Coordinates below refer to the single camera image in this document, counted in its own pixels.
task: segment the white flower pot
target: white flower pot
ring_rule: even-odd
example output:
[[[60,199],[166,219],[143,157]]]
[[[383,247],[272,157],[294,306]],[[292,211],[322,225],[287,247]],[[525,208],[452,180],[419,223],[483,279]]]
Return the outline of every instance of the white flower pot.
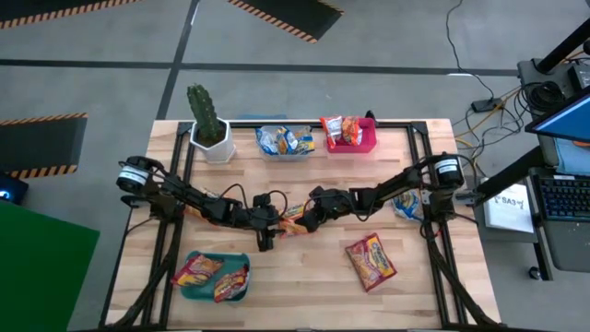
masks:
[[[233,138],[231,136],[230,123],[219,118],[218,120],[225,125],[225,137],[221,142],[214,146],[207,148],[196,142],[196,122],[193,124],[193,129],[191,130],[191,144],[203,152],[208,163],[230,162],[231,157],[233,157],[233,154],[236,152],[236,146],[233,145]]]

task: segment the wooden table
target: wooden table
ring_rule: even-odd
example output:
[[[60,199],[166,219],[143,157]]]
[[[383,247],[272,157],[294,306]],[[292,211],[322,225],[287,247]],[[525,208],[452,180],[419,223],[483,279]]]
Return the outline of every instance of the wooden table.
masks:
[[[433,153],[456,152],[450,122],[425,121]],[[177,124],[177,121],[157,121],[147,147],[147,156],[162,161],[167,168],[170,167]],[[328,154],[325,137],[316,130],[317,150],[303,163],[263,161],[254,143],[253,129],[234,128],[233,139],[237,153],[227,165],[207,164],[201,153],[195,153],[193,186],[221,192],[231,184],[241,183],[249,202],[253,195],[278,189],[287,194],[289,204],[293,205],[303,202],[316,185],[341,189],[375,186],[412,164],[407,133],[399,129],[379,129],[378,146],[367,155]],[[184,157],[183,152],[179,174],[183,173]],[[229,196],[238,198],[239,191],[230,192]],[[273,204],[281,210],[282,199],[273,199]],[[473,216],[471,209],[459,207],[457,211]],[[146,208],[134,211],[129,227],[147,216]],[[158,222],[153,221],[127,236],[107,323],[119,319],[145,287],[157,228]],[[484,311],[499,321],[476,225],[455,219],[449,222],[449,228],[459,278]],[[373,232],[379,234],[398,274],[366,293],[344,247]],[[426,243],[419,235],[419,225],[397,217],[391,204],[386,204],[364,223],[348,216],[328,221],[313,234],[276,238],[275,249],[266,253],[258,252],[253,231],[219,228],[187,215],[177,268],[194,250],[247,253],[252,261],[249,291],[242,302],[214,304],[186,300],[175,289],[168,328],[440,327],[431,265]],[[445,293],[452,321],[455,321],[448,284],[445,284]],[[161,296],[161,290],[154,304],[157,313],[158,296]]]

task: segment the keyboard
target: keyboard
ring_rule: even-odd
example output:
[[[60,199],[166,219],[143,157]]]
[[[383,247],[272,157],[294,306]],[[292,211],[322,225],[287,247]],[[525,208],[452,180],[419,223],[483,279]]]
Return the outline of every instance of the keyboard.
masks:
[[[590,178],[540,177],[537,181],[548,219],[590,221]]]

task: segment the concrete floor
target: concrete floor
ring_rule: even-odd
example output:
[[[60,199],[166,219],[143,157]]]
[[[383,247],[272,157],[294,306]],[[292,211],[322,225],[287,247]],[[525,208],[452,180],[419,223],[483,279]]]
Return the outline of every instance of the concrete floor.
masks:
[[[374,65],[454,68],[444,16],[456,0],[331,0],[347,12],[315,45],[219,0],[201,0],[186,63]],[[172,62],[191,0],[145,0],[80,16],[0,30],[0,59]],[[466,68],[510,69],[543,56],[590,14],[584,0],[465,1],[452,36]],[[99,321],[128,208],[114,185],[118,160],[142,154],[169,70],[0,66],[0,120],[88,112],[79,171],[29,180],[27,207],[101,231],[70,329]],[[515,77],[483,77],[500,95]],[[488,96],[472,77],[183,70],[168,119],[188,119],[184,96],[199,82],[218,114],[284,113],[289,118],[373,110],[382,118],[463,117]],[[481,116],[473,116],[475,123]],[[488,125],[498,122],[492,118]],[[455,132],[463,132],[458,125]],[[537,143],[521,134],[486,148],[492,175]],[[509,326],[586,331],[590,275],[554,270],[555,281],[526,275],[532,245],[484,242],[502,321]]]

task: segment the pink container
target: pink container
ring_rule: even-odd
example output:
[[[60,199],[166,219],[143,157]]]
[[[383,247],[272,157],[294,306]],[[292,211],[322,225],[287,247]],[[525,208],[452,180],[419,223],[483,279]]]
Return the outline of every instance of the pink container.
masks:
[[[377,135],[375,133],[375,122],[371,118],[359,118],[359,126],[362,129],[362,140],[360,145],[351,146],[344,138],[336,141],[336,146],[331,148],[328,145],[330,153],[369,153],[377,145]]]

